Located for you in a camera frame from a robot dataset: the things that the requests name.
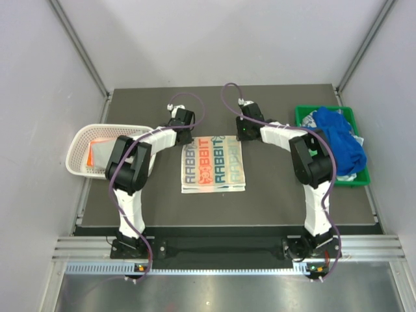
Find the cream patterned towel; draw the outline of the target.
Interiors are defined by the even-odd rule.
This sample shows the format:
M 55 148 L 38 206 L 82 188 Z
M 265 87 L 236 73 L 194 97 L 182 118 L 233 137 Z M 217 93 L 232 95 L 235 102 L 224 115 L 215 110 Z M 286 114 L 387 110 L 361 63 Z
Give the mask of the cream patterned towel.
M 241 143 L 234 136 L 199 136 L 181 152 L 183 194 L 243 192 Z

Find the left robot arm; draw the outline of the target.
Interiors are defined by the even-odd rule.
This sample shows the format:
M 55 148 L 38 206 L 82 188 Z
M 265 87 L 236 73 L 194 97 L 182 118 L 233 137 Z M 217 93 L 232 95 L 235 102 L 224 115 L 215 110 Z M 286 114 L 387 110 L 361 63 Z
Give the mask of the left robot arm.
M 142 135 L 119 136 L 114 144 L 105 177 L 109 180 L 111 196 L 117 201 L 120 227 L 111 243 L 112 259 L 144 259 L 151 248 L 142 236 L 145 222 L 142 216 L 142 189 L 158 152 L 192 142 L 195 113 L 183 105 L 169 105 L 170 119 Z

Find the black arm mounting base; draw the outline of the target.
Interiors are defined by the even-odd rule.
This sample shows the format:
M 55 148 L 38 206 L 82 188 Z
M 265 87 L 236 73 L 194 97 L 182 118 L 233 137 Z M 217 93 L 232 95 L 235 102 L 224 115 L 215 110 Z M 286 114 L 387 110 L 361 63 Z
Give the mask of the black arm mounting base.
M 156 237 L 149 242 L 152 268 L 289 268 L 294 260 L 334 260 L 338 239 L 312 249 L 305 239 L 286 237 Z

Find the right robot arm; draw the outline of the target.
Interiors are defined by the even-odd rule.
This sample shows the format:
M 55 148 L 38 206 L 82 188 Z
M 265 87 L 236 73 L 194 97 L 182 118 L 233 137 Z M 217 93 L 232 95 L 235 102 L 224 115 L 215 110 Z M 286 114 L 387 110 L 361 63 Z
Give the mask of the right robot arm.
M 259 105 L 253 101 L 239 99 L 238 105 L 241 114 L 236 118 L 237 140 L 259 140 L 288 151 L 294 174 L 303 184 L 306 211 L 304 234 L 298 239 L 284 241 L 286 255 L 297 262 L 320 256 L 333 240 L 333 227 L 328 219 L 328 191 L 335 165 L 323 131 L 266 120 Z

